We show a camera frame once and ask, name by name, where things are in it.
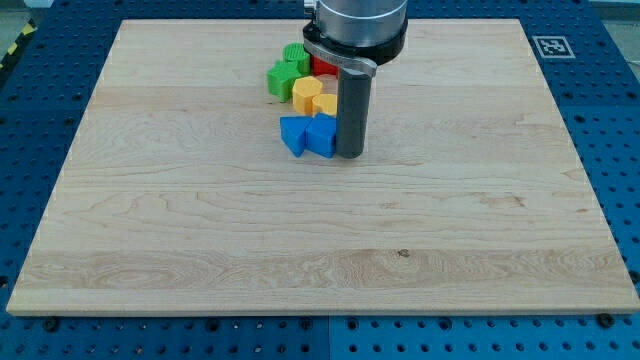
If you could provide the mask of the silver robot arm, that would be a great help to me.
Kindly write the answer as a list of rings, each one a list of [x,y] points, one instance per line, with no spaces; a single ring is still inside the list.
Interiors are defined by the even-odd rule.
[[[406,0],[309,0],[303,46],[338,68],[336,153],[347,159],[364,149],[370,95],[377,68],[402,51],[408,28]]]

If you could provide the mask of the black flange with metal clamp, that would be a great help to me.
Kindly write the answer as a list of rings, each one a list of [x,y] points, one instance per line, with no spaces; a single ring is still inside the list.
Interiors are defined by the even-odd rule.
[[[374,77],[378,66],[395,59],[405,43],[408,20],[405,19],[397,35],[373,46],[351,46],[328,38],[313,22],[302,30],[304,49],[313,57],[341,69],[356,70]]]

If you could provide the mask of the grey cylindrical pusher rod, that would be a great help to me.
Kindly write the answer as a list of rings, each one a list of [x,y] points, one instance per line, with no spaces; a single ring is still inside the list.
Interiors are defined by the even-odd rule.
[[[372,78],[366,73],[340,68],[336,117],[336,153],[347,159],[364,149]]]

